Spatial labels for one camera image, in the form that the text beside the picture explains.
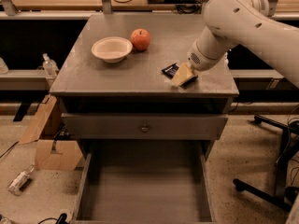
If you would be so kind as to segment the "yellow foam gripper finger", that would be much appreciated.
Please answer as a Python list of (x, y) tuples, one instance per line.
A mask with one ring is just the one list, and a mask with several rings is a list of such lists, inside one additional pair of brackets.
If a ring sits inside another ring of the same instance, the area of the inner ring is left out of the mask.
[(182, 63), (173, 76), (172, 83), (176, 87), (181, 87), (194, 79), (197, 79), (197, 75), (194, 73), (192, 66), (189, 63)]

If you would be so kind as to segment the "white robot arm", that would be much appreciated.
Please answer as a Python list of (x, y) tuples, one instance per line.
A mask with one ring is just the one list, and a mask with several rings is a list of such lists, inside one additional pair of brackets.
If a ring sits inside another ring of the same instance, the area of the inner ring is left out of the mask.
[(208, 0), (203, 29), (182, 61), (206, 71), (241, 45), (299, 87), (299, 29), (272, 20), (268, 12), (266, 0)]

